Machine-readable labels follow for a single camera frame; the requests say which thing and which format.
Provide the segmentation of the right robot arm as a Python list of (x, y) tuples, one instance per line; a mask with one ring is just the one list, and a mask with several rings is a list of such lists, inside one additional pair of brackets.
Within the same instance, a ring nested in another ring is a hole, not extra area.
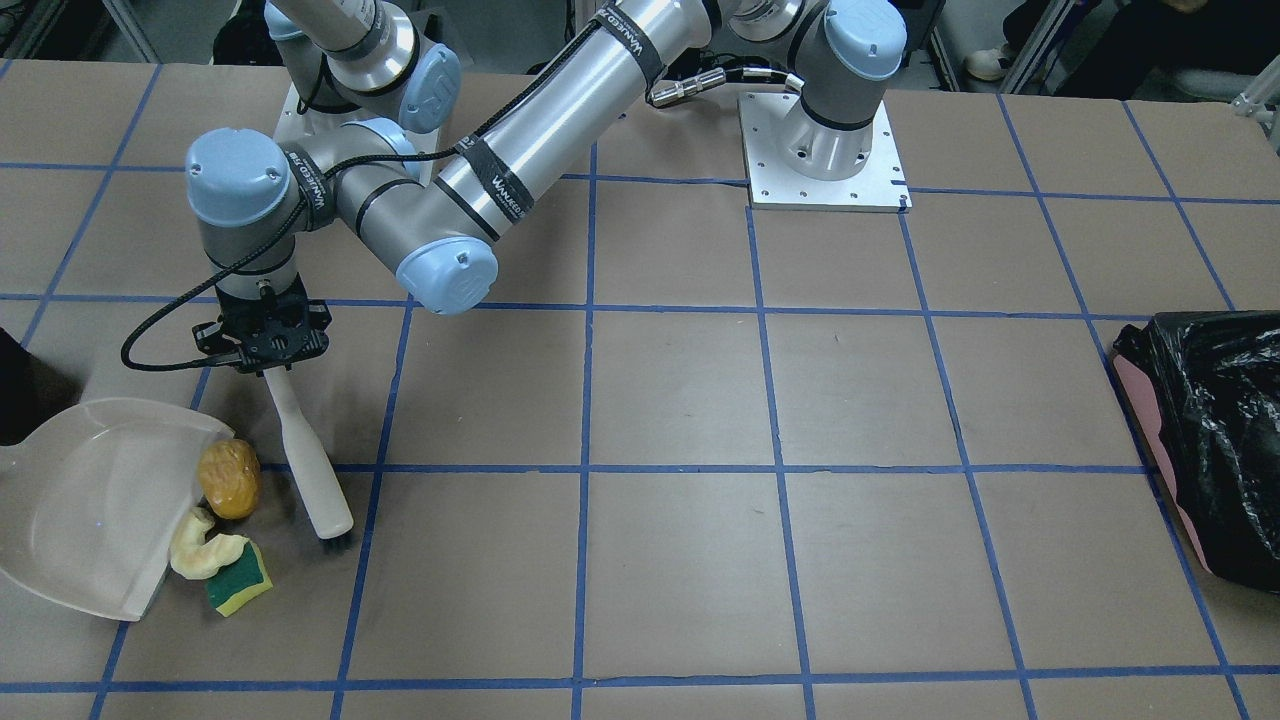
[(262, 17), (301, 111), (361, 110), (425, 135), (454, 108), (460, 59), (394, 3), (266, 1)]

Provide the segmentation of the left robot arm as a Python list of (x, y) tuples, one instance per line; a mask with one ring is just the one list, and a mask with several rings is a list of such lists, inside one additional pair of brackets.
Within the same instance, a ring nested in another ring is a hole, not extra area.
[(728, 29), (801, 82), (785, 122), (797, 172), (860, 169), (884, 82), (908, 50), (887, 1), (607, 1), (516, 97), (436, 152), (460, 95), (456, 54), (387, 1), (271, 1), (268, 27), (306, 91), (367, 117), (278, 142), (256, 129), (201, 135), (187, 199), (212, 264), (220, 315), (193, 329), (200, 366), (256, 374), (321, 355), (330, 314), (306, 295), (294, 236), (346, 223), (426, 310), (463, 313), (497, 279), (494, 243), (687, 51)]

